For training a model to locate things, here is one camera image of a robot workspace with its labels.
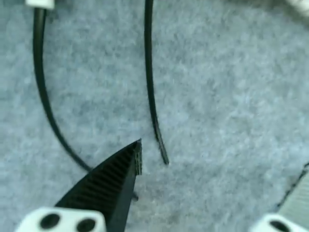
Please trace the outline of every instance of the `carpet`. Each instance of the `carpet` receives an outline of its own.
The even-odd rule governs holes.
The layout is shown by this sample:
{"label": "carpet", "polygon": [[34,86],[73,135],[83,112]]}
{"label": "carpet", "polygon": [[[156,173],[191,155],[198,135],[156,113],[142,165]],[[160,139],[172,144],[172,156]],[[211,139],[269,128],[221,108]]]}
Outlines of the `carpet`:
{"label": "carpet", "polygon": [[[48,13],[44,67],[62,132],[91,166],[142,138],[126,231],[247,231],[309,160],[308,24],[281,0],[156,0],[165,166],[147,100],[143,10],[143,0],[62,0]],[[3,231],[85,175],[45,118],[32,21],[23,1],[0,1]]]}

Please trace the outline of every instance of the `white object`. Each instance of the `white object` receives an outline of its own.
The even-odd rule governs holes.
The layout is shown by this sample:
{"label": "white object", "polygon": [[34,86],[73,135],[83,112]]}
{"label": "white object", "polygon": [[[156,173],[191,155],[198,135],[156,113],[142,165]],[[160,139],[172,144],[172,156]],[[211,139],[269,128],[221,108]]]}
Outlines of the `white object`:
{"label": "white object", "polygon": [[309,17],[309,0],[287,0],[302,15]]}
{"label": "white object", "polygon": [[278,214],[264,216],[250,232],[309,232]]}
{"label": "white object", "polygon": [[98,211],[44,207],[26,215],[15,232],[43,231],[106,232],[106,224],[103,214]]}
{"label": "white object", "polygon": [[264,216],[250,232],[309,232],[309,166],[278,213]]}
{"label": "white object", "polygon": [[55,0],[26,0],[26,5],[52,10],[55,8]]}

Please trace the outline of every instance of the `black wire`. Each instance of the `black wire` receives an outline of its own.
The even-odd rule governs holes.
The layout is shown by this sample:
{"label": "black wire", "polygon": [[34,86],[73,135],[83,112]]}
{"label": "black wire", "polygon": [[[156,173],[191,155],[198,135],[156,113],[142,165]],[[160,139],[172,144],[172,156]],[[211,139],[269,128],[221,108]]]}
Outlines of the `black wire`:
{"label": "black wire", "polygon": [[[44,29],[46,22],[46,10],[41,8],[34,9],[34,22],[33,22],[33,61],[35,79],[37,82],[40,99],[47,116],[48,122],[53,129],[56,137],[60,141],[61,145],[67,151],[68,155],[85,171],[88,173],[92,171],[92,168],[88,166],[69,146],[68,142],[63,137],[58,124],[56,123],[52,107],[48,98],[45,76],[43,69],[43,41],[44,41]],[[136,192],[133,192],[132,198],[138,200],[139,197]]]}
{"label": "black wire", "polygon": [[169,158],[162,140],[161,131],[159,128],[158,117],[155,107],[155,91],[152,65],[152,17],[153,17],[153,0],[145,0],[145,19],[144,19],[144,39],[145,39],[145,66],[147,93],[150,107],[151,120],[154,127],[155,137],[159,142],[161,155],[165,164],[169,164]]}

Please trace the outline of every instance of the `hole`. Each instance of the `hole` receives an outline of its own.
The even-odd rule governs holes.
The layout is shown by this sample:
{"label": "hole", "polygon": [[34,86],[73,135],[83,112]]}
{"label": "hole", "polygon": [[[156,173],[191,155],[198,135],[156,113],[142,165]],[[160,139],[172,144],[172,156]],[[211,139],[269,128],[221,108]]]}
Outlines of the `hole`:
{"label": "hole", "polygon": [[280,221],[271,221],[270,224],[282,232],[290,232],[290,229]]}
{"label": "hole", "polygon": [[90,232],[93,230],[95,225],[96,225],[96,221],[94,221],[93,219],[87,218],[78,223],[77,231],[78,232]]}
{"label": "hole", "polygon": [[60,216],[58,214],[48,214],[42,218],[40,226],[42,229],[51,229],[58,224],[59,220]]}

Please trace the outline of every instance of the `gray carpet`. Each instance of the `gray carpet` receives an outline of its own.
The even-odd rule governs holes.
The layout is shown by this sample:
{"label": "gray carpet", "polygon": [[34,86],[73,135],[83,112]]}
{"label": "gray carpet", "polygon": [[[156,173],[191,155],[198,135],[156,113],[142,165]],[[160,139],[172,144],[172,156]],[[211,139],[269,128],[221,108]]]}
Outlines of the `gray carpet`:
{"label": "gray carpet", "polygon": [[[239,232],[309,160],[309,27],[282,0],[155,0],[154,82],[171,164],[148,110],[144,0],[61,0],[44,65],[64,135],[95,166],[142,138],[128,232]],[[46,121],[32,10],[0,1],[0,225],[52,206],[85,175]]]}

